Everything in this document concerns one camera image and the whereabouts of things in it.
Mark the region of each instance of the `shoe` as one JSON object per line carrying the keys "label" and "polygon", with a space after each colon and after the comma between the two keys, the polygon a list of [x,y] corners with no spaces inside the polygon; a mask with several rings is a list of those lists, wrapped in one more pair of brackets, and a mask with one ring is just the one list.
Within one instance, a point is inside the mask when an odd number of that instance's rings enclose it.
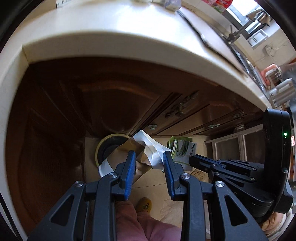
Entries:
{"label": "shoe", "polygon": [[150,213],[152,202],[149,198],[143,197],[136,206],[136,212],[147,212]]}

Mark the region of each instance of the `wall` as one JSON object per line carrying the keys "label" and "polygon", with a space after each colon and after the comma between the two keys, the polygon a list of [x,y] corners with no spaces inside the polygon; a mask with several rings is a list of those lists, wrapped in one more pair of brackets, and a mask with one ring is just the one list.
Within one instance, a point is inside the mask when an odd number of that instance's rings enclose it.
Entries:
{"label": "wall", "polygon": [[[184,0],[182,3],[183,6],[195,12],[195,14],[203,18],[206,22],[220,30],[225,35],[230,33],[231,23],[223,15],[202,0]],[[279,66],[289,63],[296,57],[295,49],[291,45],[285,33],[274,21],[270,27],[265,27],[264,30],[268,35],[270,35],[270,37],[256,49],[253,49],[243,36],[235,42],[235,44],[245,53],[254,65],[262,70],[272,63]],[[270,56],[264,49],[266,45],[270,45],[274,49]]]}

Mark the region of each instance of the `blue gripper pad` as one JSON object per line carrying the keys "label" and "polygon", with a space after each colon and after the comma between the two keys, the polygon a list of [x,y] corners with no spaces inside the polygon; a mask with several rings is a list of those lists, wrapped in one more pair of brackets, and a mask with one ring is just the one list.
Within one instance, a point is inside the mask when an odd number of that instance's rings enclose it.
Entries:
{"label": "blue gripper pad", "polygon": [[165,180],[168,187],[168,194],[170,195],[171,199],[173,200],[175,197],[175,187],[174,187],[174,179],[173,174],[170,166],[170,159],[172,160],[171,154],[169,151],[166,151],[163,154],[163,169],[165,171]]}
{"label": "blue gripper pad", "polygon": [[134,151],[128,152],[128,157],[126,158],[123,172],[126,170],[126,166],[127,166],[127,172],[126,172],[127,174],[125,177],[124,199],[128,200],[131,194],[131,186],[133,185],[133,176],[135,175],[135,169],[136,169],[136,153]]}
{"label": "blue gripper pad", "polygon": [[112,186],[111,193],[116,201],[126,201],[131,194],[133,176],[136,170],[136,153],[129,151],[126,161],[116,166],[119,175],[118,183]]}

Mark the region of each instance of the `carved wooden panel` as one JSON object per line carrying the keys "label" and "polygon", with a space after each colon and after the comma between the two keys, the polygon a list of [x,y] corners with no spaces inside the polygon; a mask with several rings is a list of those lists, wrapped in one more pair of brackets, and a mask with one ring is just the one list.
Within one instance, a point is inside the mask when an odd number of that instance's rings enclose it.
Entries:
{"label": "carved wooden panel", "polygon": [[82,138],[28,69],[10,113],[5,156],[10,194],[27,234],[83,179]]}
{"label": "carved wooden panel", "polygon": [[100,137],[111,133],[129,134],[160,94],[124,78],[78,84],[92,130]]}

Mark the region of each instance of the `person's leg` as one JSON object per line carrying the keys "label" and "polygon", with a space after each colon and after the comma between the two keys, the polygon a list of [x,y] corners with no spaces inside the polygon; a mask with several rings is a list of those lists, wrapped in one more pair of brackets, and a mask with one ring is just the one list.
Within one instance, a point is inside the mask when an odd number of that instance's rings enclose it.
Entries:
{"label": "person's leg", "polygon": [[158,221],[147,212],[139,212],[137,217],[149,241],[180,241],[179,227]]}
{"label": "person's leg", "polygon": [[116,233],[118,241],[147,241],[137,213],[130,201],[116,204]]}

